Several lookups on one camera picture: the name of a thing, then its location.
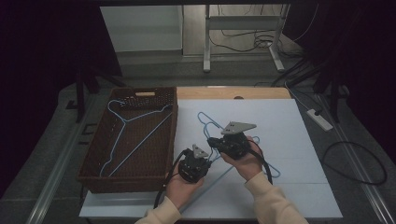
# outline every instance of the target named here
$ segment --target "floor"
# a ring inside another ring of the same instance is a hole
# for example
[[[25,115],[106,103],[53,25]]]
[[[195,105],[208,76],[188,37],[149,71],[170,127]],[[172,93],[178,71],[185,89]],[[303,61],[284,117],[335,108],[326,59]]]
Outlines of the floor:
[[[243,6],[239,13],[247,13],[249,6]],[[251,11],[261,10],[260,6],[252,7]],[[271,7],[265,7],[266,13],[271,13]],[[223,13],[232,13],[227,7],[223,8]],[[184,30],[185,37],[188,36],[188,28]],[[235,41],[233,38],[226,38],[220,34],[213,35],[213,40],[221,44],[230,44],[234,48],[248,48],[250,40]],[[185,42],[184,56],[174,53],[163,55],[121,53],[119,61],[124,77],[122,81],[134,87],[155,87],[155,86],[255,86],[268,87],[279,76],[275,70],[272,59],[266,50],[240,54],[228,51],[224,48],[213,48],[217,56],[212,58],[211,72],[203,72],[201,48],[197,44],[201,40]],[[298,58],[282,58],[286,68],[292,67],[299,61]],[[292,92],[301,101],[298,106],[305,126],[310,134],[312,143],[321,158],[328,146],[340,140],[349,140],[360,143],[370,150],[382,161],[389,178],[388,181],[375,189],[382,196],[383,201],[388,206],[389,212],[396,217],[396,166],[389,159],[381,146],[365,130],[348,108],[345,100],[339,101],[338,115],[340,123],[333,123],[327,113],[322,116],[332,125],[341,130],[325,133],[320,127],[309,118],[305,111],[308,108],[318,109],[321,106],[327,108],[327,94],[316,95],[312,92],[312,85],[315,78],[312,77],[294,89]],[[99,78],[101,90],[98,94],[88,94],[86,92],[87,105],[91,105],[87,117],[83,120],[82,126],[75,123],[77,113],[75,110],[65,109],[69,101],[76,99],[75,86],[65,88],[59,95],[59,104],[53,118],[37,144],[32,156],[25,163],[10,188],[0,201],[0,223],[26,223],[31,215],[36,202],[42,197],[49,197],[49,203],[44,204],[48,210],[42,210],[42,223],[87,223],[87,220],[78,217],[80,209],[81,185],[77,182],[76,176],[81,165],[81,158],[85,155],[87,143],[92,138],[91,134],[81,134],[82,128],[86,124],[97,123],[106,105],[106,98],[109,95],[113,84]],[[64,165],[64,173],[56,174],[60,177],[60,182],[55,183],[53,195],[42,195],[42,189],[46,186],[51,171],[56,167],[57,160],[64,156],[63,151],[72,148],[69,160]],[[342,169],[349,175],[354,175],[351,163],[346,154],[346,150],[338,147],[328,156],[328,163]],[[379,166],[374,160],[355,148],[359,154],[367,173],[373,181],[379,180],[382,176]],[[366,187],[354,181],[346,179],[328,167],[323,167],[332,192],[344,218],[321,221],[309,220],[309,223],[385,223],[378,219],[371,201],[367,197]],[[91,223],[131,223],[132,220],[106,219],[92,220]]]

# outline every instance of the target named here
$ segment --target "wicker basket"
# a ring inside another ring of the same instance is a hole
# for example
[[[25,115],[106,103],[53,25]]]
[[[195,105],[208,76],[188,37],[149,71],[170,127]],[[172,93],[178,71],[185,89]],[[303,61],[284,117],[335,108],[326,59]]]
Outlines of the wicker basket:
[[[78,181],[92,193],[159,190],[173,162],[176,88],[116,88],[110,101],[109,108],[119,117],[105,109],[79,169]],[[150,114],[131,120],[147,113]],[[113,159],[103,168],[113,148]]]

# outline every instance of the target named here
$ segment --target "beige sleeve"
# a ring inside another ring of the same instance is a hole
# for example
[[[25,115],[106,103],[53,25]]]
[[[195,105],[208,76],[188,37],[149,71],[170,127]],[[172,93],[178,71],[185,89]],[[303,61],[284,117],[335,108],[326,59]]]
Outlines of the beige sleeve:
[[[271,185],[262,172],[251,178],[245,187],[253,195],[254,212],[259,223],[308,223],[295,205],[285,198],[283,191]]]
[[[146,216],[139,219],[136,224],[173,224],[181,218],[175,205],[166,196],[156,208],[147,211]]]

